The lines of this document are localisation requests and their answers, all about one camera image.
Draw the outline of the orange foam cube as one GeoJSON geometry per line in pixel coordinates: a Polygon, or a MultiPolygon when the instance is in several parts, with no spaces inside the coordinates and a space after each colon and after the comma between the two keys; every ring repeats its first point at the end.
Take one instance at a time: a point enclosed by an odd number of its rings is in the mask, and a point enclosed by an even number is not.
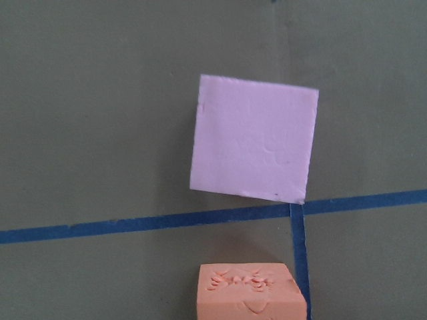
{"type": "Polygon", "coordinates": [[[306,319],[307,303],[283,263],[213,263],[199,268],[198,319],[306,319]]]}

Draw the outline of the pink foam cube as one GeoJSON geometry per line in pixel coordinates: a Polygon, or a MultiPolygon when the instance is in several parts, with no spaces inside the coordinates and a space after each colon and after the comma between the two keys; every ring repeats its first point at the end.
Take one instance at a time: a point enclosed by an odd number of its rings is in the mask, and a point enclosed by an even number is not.
{"type": "Polygon", "coordinates": [[[202,75],[189,186],[302,204],[317,89],[202,75]]]}

